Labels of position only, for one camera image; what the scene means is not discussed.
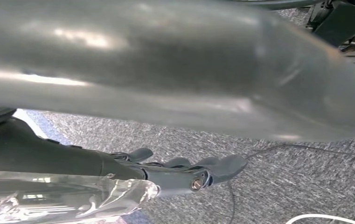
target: gray metal part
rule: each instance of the gray metal part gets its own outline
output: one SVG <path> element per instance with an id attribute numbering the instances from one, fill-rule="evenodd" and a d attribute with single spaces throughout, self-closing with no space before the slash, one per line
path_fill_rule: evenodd
<path id="1" fill-rule="evenodd" d="M 153 152 L 148 148 L 138 148 L 130 153 L 112 153 L 115 159 L 126 160 L 130 162 L 143 162 L 144 160 L 150 158 Z"/>
<path id="2" fill-rule="evenodd" d="M 355 137 L 355 65 L 216 0 L 0 0 L 0 106 L 242 137 Z"/>
<path id="3" fill-rule="evenodd" d="M 237 176 L 247 165 L 247 159 L 239 155 L 231 155 L 222 159 L 214 157 L 205 158 L 199 161 L 197 166 L 204 166 L 210 171 L 211 184 L 226 182 Z"/>
<path id="4" fill-rule="evenodd" d="M 163 167 L 142 167 L 147 174 L 147 180 L 159 186 L 160 191 L 158 196 L 174 196 L 194 192 L 191 184 L 198 177 L 192 173 Z"/>

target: white cable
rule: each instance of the white cable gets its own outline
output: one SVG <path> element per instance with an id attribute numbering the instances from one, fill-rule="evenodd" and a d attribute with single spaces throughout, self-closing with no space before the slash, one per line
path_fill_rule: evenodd
<path id="1" fill-rule="evenodd" d="M 338 220 L 338 221 L 343 221 L 343 222 L 350 223 L 350 224 L 355 224 L 355 221 L 347 219 L 347 218 L 341 218 L 341 217 L 338 217 L 338 216 L 322 215 L 322 214 L 300 215 L 300 216 L 297 216 L 297 217 L 294 217 L 294 218 L 290 219 L 289 221 L 287 221 L 286 224 L 293 224 L 295 221 L 303 219 L 303 218 L 328 218 L 328 219 L 332 219 L 332 220 Z"/>

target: black cable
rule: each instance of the black cable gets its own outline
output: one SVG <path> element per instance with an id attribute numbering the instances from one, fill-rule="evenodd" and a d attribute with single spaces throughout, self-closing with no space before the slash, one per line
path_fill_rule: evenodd
<path id="1" fill-rule="evenodd" d="M 264 154 L 264 153 L 268 153 L 270 151 L 274 151 L 280 147 L 294 147 L 294 148 L 300 148 L 300 149 L 310 149 L 313 151 L 320 151 L 320 152 L 324 152 L 324 153 L 333 153 L 333 154 L 341 154 L 341 155 L 350 155 L 350 156 L 355 156 L 355 153 L 344 153 L 344 152 L 337 152 L 337 151 L 332 151 L 332 150 L 327 150 L 327 149 L 323 149 L 323 148 L 316 148 L 316 147 L 312 147 L 312 146 L 303 146 L 303 145 L 296 145 L 296 144 L 283 144 L 283 145 L 277 145 L 277 146 L 271 146 L 265 150 L 256 152 L 254 154 L 251 154 L 249 156 L 246 157 L 246 159 L 250 159 L 256 155 L 259 154 Z"/>
<path id="2" fill-rule="evenodd" d="M 315 5 L 326 0 L 234 0 L 240 1 L 248 6 L 258 6 L 269 10 L 281 10 L 290 8 L 300 8 Z"/>
<path id="3" fill-rule="evenodd" d="M 277 149 L 282 149 L 284 147 L 293 147 L 293 148 L 306 149 L 306 150 L 310 149 L 310 150 L 313 150 L 313 151 L 324 152 L 324 153 L 333 153 L 333 154 L 339 154 L 339 155 L 355 156 L 355 153 L 338 152 L 338 151 L 327 150 L 327 149 L 317 148 L 317 147 L 312 147 L 312 146 L 303 146 L 303 145 L 296 145 L 296 144 L 283 144 L 283 145 L 271 146 L 271 147 L 269 147 L 267 149 L 264 149 L 264 150 L 261 150 L 261 151 L 258 151 L 256 153 L 254 153 L 254 154 L 248 155 L 246 157 L 246 159 L 249 160 L 249 159 L 251 159 L 251 158 L 253 158 L 253 157 L 257 156 L 257 155 L 265 154 L 265 153 L 268 153 L 268 152 L 271 152 L 271 151 L 274 151 L 274 150 L 277 150 Z M 232 214 L 231 214 L 231 218 L 230 218 L 230 221 L 228 222 L 228 224 L 232 224 L 232 222 L 235 219 L 236 198 L 235 198 L 235 195 L 234 195 L 234 192 L 233 192 L 233 189 L 232 189 L 231 182 L 228 181 L 227 185 L 228 185 L 228 188 L 230 189 L 231 201 L 232 201 Z"/>
<path id="4" fill-rule="evenodd" d="M 234 191 L 232 190 L 231 181 L 228 181 L 227 185 L 228 185 L 228 188 L 230 189 L 231 201 L 232 201 L 232 214 L 231 214 L 231 218 L 230 218 L 230 221 L 228 222 L 228 224 L 232 224 L 232 222 L 235 219 L 235 210 L 237 208 L 237 202 L 235 199 Z"/>

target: bolt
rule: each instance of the bolt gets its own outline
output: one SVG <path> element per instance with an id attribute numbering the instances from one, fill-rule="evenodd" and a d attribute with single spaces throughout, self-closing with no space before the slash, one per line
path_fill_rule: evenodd
<path id="1" fill-rule="evenodd" d="M 306 26 L 305 28 L 306 28 L 307 30 L 311 31 L 311 32 L 313 31 L 313 27 L 310 26 L 310 25 Z"/>
<path id="2" fill-rule="evenodd" d="M 202 188 L 202 185 L 203 185 L 202 180 L 199 178 L 195 178 L 191 182 L 191 189 L 193 191 L 198 191 L 199 189 Z"/>
<path id="3" fill-rule="evenodd" d="M 115 177 L 115 174 L 107 174 L 106 177 L 111 179 L 111 178 Z"/>

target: clear plastic film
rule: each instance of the clear plastic film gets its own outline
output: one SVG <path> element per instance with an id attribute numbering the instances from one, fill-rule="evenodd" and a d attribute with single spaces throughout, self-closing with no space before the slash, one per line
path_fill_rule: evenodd
<path id="1" fill-rule="evenodd" d="M 146 180 L 0 171 L 0 224 L 95 221 L 126 215 L 158 191 Z"/>

